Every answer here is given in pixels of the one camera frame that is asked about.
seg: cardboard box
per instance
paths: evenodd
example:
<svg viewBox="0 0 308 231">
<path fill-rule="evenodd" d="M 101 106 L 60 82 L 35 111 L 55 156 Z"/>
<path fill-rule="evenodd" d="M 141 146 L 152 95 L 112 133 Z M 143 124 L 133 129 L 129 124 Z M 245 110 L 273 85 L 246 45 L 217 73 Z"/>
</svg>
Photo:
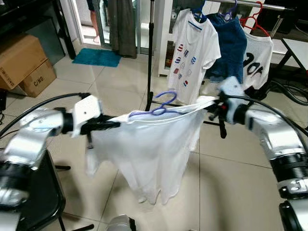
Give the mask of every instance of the cardboard box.
<svg viewBox="0 0 308 231">
<path fill-rule="evenodd" d="M 49 60 L 46 60 L 10 92 L 37 97 L 55 78 L 52 65 Z"/>
<path fill-rule="evenodd" d="M 6 37 L 0 41 L 0 88 L 15 88 L 46 60 L 38 38 L 25 34 Z"/>
</svg>

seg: doormat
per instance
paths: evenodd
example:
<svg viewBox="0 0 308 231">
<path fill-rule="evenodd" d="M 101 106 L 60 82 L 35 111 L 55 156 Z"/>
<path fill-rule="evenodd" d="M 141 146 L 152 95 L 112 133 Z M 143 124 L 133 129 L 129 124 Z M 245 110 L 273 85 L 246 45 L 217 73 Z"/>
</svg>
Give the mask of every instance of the doormat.
<svg viewBox="0 0 308 231">
<path fill-rule="evenodd" d="M 121 56 L 113 51 L 83 48 L 73 63 L 117 67 L 120 59 Z"/>
</svg>

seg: white t-shirt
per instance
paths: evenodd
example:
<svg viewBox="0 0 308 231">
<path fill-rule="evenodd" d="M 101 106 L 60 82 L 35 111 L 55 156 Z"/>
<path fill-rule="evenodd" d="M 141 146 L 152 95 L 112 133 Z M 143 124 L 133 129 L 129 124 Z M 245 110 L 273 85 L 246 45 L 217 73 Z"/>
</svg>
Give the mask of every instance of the white t-shirt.
<svg viewBox="0 0 308 231">
<path fill-rule="evenodd" d="M 118 128 L 93 131 L 94 149 L 87 152 L 88 174 L 93 175 L 102 161 L 109 160 L 124 175 L 139 202 L 154 204 L 159 192 L 166 204 L 175 196 L 190 151 L 195 149 L 200 126 L 215 98 L 200 96 L 196 104 L 167 110 L 184 112 L 162 115 L 122 115 L 111 119 Z"/>
<path fill-rule="evenodd" d="M 198 23 L 190 9 L 180 11 L 173 27 L 175 49 L 168 87 L 183 103 L 194 103 L 205 72 L 220 58 L 218 34 L 207 19 Z"/>
<path fill-rule="evenodd" d="M 270 37 L 257 37 L 245 32 L 247 47 L 244 54 L 243 89 L 260 89 L 268 80 L 274 44 Z"/>
</svg>

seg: person's leg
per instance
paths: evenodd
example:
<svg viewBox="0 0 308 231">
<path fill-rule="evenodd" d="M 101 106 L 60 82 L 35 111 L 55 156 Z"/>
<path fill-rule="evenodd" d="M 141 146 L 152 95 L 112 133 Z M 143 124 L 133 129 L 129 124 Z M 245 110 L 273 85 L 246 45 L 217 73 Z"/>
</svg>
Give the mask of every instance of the person's leg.
<svg viewBox="0 0 308 231">
<path fill-rule="evenodd" d="M 91 21 L 92 21 L 92 25 L 95 29 L 96 32 L 96 37 L 94 38 L 94 42 L 95 43 L 100 43 L 100 34 L 98 32 L 98 27 L 97 27 L 97 21 L 96 21 L 96 13 L 95 11 L 91 11 Z"/>
</svg>

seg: red hanger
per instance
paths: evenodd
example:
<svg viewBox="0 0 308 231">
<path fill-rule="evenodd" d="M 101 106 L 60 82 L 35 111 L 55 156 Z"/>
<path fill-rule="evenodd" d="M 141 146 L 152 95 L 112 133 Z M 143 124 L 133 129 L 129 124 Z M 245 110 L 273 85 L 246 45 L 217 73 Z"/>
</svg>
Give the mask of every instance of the red hanger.
<svg viewBox="0 0 308 231">
<path fill-rule="evenodd" d="M 263 9 L 263 4 L 262 4 L 260 1 L 257 1 L 256 3 L 259 3 L 259 4 L 260 4 L 260 10 L 259 10 L 259 12 L 258 12 L 258 13 L 254 13 L 252 16 L 249 16 L 249 17 L 247 17 L 247 18 L 241 18 L 241 19 L 240 19 L 240 22 L 242 23 L 242 26 L 243 26 L 243 27 L 247 27 L 247 28 L 249 28 L 249 29 L 251 29 L 251 30 L 255 30 L 255 29 L 257 29 L 257 28 L 261 29 L 261 30 L 264 32 L 264 34 L 265 34 L 266 36 L 269 37 L 268 32 L 267 32 L 263 27 L 259 26 L 259 24 L 258 24 L 256 18 L 254 17 L 255 15 L 258 15 L 258 14 L 262 11 L 262 9 Z M 253 19 L 255 20 L 255 25 L 254 25 L 253 28 L 251 28 L 251 27 L 249 27 L 249 26 L 246 26 L 246 22 L 247 22 L 247 20 L 248 20 L 249 18 L 253 18 Z"/>
</svg>

